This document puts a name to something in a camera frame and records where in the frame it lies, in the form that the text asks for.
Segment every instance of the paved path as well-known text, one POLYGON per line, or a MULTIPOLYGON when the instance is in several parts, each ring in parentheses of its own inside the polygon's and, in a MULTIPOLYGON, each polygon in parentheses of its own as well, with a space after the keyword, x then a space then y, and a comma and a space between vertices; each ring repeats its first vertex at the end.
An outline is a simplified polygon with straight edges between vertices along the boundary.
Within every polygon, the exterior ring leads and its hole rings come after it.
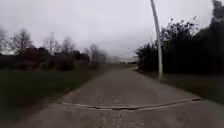
POLYGON ((131 70, 110 71, 13 128, 224 128, 224 108, 131 70))

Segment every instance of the sky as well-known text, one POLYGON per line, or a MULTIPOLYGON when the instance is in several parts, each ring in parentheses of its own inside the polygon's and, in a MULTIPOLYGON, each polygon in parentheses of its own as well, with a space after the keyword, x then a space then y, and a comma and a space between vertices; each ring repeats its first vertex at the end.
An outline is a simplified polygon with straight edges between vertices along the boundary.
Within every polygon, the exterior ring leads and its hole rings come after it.
MULTIPOLYGON (((155 0, 159 22, 171 18, 208 26, 211 0, 155 0)), ((131 57, 155 39, 150 0, 0 0, 0 27, 8 34, 26 29, 36 46, 50 33, 59 42, 69 36, 77 49, 98 45, 111 56, 131 57)))

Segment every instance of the grass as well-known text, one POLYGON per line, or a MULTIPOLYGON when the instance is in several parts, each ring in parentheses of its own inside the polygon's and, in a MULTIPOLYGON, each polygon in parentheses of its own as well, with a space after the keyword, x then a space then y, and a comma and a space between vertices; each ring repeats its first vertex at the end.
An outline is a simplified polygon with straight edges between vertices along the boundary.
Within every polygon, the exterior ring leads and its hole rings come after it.
POLYGON ((52 102, 101 71, 0 71, 0 119, 31 108, 44 99, 52 102))
POLYGON ((162 82, 224 105, 224 76, 165 74, 162 82))

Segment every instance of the bare tree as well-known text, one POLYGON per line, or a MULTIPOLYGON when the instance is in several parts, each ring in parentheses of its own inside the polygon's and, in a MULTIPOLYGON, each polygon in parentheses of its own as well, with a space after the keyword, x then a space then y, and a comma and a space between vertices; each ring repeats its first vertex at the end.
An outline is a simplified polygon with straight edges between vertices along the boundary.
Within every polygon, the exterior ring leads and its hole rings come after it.
POLYGON ((44 40, 43 47, 47 49, 48 52, 51 53, 52 55, 55 52, 59 52, 61 49, 61 46, 59 45, 58 41, 54 38, 53 33, 51 33, 51 35, 44 40))
POLYGON ((9 48, 13 52, 19 54, 24 52, 27 48, 33 46, 32 43, 33 42, 30 39, 30 34, 23 29, 19 33, 15 34, 14 37, 12 37, 9 48))
POLYGON ((62 52, 69 54, 72 51, 75 50, 75 44, 73 43, 73 40, 70 37, 66 37, 62 44, 62 52))
POLYGON ((6 32, 3 29, 0 29, 0 53, 2 53, 7 45, 7 36, 6 32))
POLYGON ((104 51, 100 50, 95 44, 90 46, 91 61, 96 63, 105 63, 107 55, 104 51))

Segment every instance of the treeline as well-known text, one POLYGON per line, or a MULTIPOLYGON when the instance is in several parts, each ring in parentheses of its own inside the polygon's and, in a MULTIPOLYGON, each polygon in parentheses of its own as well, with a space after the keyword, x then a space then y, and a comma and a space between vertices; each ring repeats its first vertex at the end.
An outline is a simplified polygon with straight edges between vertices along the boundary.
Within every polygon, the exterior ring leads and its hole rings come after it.
POLYGON ((106 53, 96 45, 81 52, 70 37, 59 43, 51 34, 37 48, 26 30, 10 37, 0 29, 0 69, 67 71, 98 68, 106 61, 106 53))
MULTIPOLYGON (((162 28, 163 66, 166 73, 224 73, 224 6, 214 1, 213 18, 207 28, 198 30, 194 20, 171 22, 162 28)), ((139 68, 158 70, 155 42, 140 47, 139 68)))

